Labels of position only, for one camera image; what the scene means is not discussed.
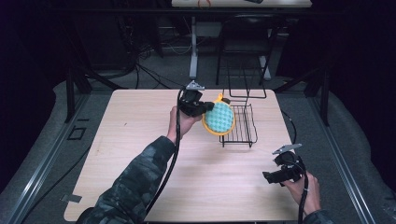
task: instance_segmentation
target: camouflage jacket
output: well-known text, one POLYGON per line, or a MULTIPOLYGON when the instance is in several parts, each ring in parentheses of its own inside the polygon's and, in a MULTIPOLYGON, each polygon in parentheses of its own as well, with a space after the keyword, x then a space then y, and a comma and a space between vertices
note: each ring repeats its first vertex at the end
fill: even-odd
POLYGON ((142 223, 174 152, 175 145, 164 136, 149 144, 99 197, 81 223, 142 223))

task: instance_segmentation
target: cable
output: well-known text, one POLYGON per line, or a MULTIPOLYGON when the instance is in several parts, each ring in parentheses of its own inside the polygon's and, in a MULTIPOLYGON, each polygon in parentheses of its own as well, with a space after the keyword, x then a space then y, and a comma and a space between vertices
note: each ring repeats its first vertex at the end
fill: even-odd
POLYGON ((118 78, 118 77, 125 77, 125 76, 129 75, 130 73, 132 73, 134 71, 134 69, 136 68, 136 61, 134 61, 132 64, 133 64, 132 66, 129 66, 128 68, 123 69, 122 71, 120 71, 117 74, 112 74, 112 75, 100 74, 100 76, 104 77, 108 80, 113 79, 113 78, 118 78))
POLYGON ((163 189, 165 188, 166 183, 168 182, 168 179, 170 177, 170 175, 172 174, 173 168, 175 167, 175 163, 177 160, 177 155, 178 155, 178 150, 180 148, 180 104, 179 104, 179 99, 180 99, 180 95, 181 93, 186 89, 186 87, 182 87, 180 89, 180 91, 177 94, 177 113, 176 113, 176 143, 175 143, 175 153, 174 156, 172 158, 172 162, 169 166, 168 172, 166 173, 166 176, 163 180, 163 182, 161 183, 160 187, 158 188, 157 193, 154 195, 154 198, 151 200, 150 204, 148 205, 146 211, 147 214, 149 213, 149 211, 151 210, 152 206, 155 204, 155 202, 157 201, 158 197, 160 197, 160 194, 163 192, 163 189))
POLYGON ((64 175, 59 178, 55 184, 53 184, 38 200, 35 202, 35 204, 30 207, 29 211, 26 213, 26 215, 23 217, 23 220, 21 221, 21 224, 26 221, 26 219, 30 216, 30 214, 35 210, 35 208, 43 201, 43 199, 78 165, 78 163, 84 158, 84 156, 90 151, 91 146, 89 146, 84 153, 78 158, 78 160, 64 173, 64 175))
POLYGON ((308 175, 306 174, 306 170, 303 169, 303 167, 301 167, 296 162, 294 162, 294 161, 285 161, 285 162, 288 162, 288 163, 293 164, 293 165, 297 166, 298 168, 300 168, 300 170, 303 172, 303 175, 304 175, 304 189, 303 189, 300 204, 298 207, 298 223, 303 224, 304 206, 305 206, 305 200, 306 200, 306 195, 308 194, 308 186, 309 186, 308 175))
POLYGON ((189 45, 188 48, 187 48, 186 50, 184 50, 183 52, 178 52, 178 51, 175 50, 175 47, 173 47, 171 44, 169 44, 169 43, 164 43, 164 44, 167 45, 167 46, 169 46, 169 48, 170 48, 174 53, 179 54, 179 55, 188 53, 188 52, 190 51, 191 47, 192 47, 192 45, 189 45))
POLYGON ((147 67, 143 66, 143 65, 140 64, 140 63, 137 63, 136 65, 137 65, 137 68, 138 68, 138 69, 142 69, 143 71, 145 71, 149 76, 151 76, 154 80, 156 80, 156 81, 158 82, 158 84, 164 86, 166 89, 171 89, 171 88, 168 87, 168 86, 166 86, 165 84, 163 84, 163 83, 161 82, 161 78, 163 78, 163 79, 165 79, 165 80, 167 80, 167 81, 169 81, 169 82, 172 82, 172 83, 174 83, 174 84, 177 84, 177 85, 180 86, 180 87, 184 87, 184 85, 179 84, 179 83, 177 83, 177 82, 175 82, 175 81, 173 81, 173 80, 171 80, 171 79, 169 79, 169 78, 160 76, 160 75, 157 74, 156 72, 154 72, 154 71, 148 69, 147 67))
POLYGON ((137 90, 137 87, 139 86, 139 82, 140 82, 140 74, 139 74, 139 70, 136 67, 136 85, 134 86, 134 89, 137 90))
POLYGON ((283 111, 283 110, 280 110, 280 111, 282 111, 282 114, 284 114, 286 117, 288 117, 288 119, 289 119, 289 121, 290 121, 290 123, 291 123, 291 126, 293 127, 293 130, 294 130, 294 138, 293 138, 292 143, 295 144, 295 143, 296 143, 296 139, 297 139, 297 129, 296 129, 296 126, 294 125, 293 120, 291 120, 290 116, 289 116, 285 111, 283 111))

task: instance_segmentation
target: scouring pad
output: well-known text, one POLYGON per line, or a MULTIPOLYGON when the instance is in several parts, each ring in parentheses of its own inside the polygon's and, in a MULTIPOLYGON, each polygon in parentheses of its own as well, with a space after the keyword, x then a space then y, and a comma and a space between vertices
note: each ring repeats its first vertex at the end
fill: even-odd
POLYGON ((203 114, 202 123, 204 127, 214 135, 225 135, 233 130, 235 126, 235 115, 229 104, 223 101, 222 93, 212 110, 203 114))

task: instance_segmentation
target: table leg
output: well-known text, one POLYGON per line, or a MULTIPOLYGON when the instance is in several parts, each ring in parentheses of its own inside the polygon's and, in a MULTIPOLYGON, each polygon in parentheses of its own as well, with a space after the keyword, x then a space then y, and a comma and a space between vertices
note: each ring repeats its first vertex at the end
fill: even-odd
POLYGON ((195 17, 191 18, 191 64, 190 64, 190 79, 197 78, 197 67, 198 67, 198 51, 197 51, 197 35, 196 35, 196 23, 195 17))
MULTIPOLYGON (((260 56, 260 57, 259 57, 259 60, 260 60, 260 66, 261 66, 261 67, 264 67, 264 66, 265 66, 265 63, 266 63, 265 56, 260 56)), ((266 80, 266 81, 271 80, 271 74, 270 74, 270 70, 268 69, 268 66, 267 66, 267 68, 265 69, 264 80, 266 80)))

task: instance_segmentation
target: wooden table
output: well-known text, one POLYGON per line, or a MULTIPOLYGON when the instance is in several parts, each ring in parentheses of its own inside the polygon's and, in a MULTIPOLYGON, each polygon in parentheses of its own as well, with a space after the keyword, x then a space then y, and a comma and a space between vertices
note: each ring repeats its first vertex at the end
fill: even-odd
MULTIPOLYGON (((114 91, 73 192, 82 198, 79 203, 69 202, 66 220, 75 221, 87 207, 94 206, 99 195, 147 144, 167 134, 169 111, 176 104, 177 92, 114 91)), ((221 92, 202 91, 201 100, 213 101, 221 92)), ((272 152, 290 144, 276 96, 267 91, 266 99, 249 99, 248 103, 253 109, 257 142, 252 147, 223 147, 217 136, 201 123, 195 124, 181 141, 174 171, 147 221, 297 219, 298 205, 288 190, 268 184, 262 176, 262 171, 279 169, 272 152)))

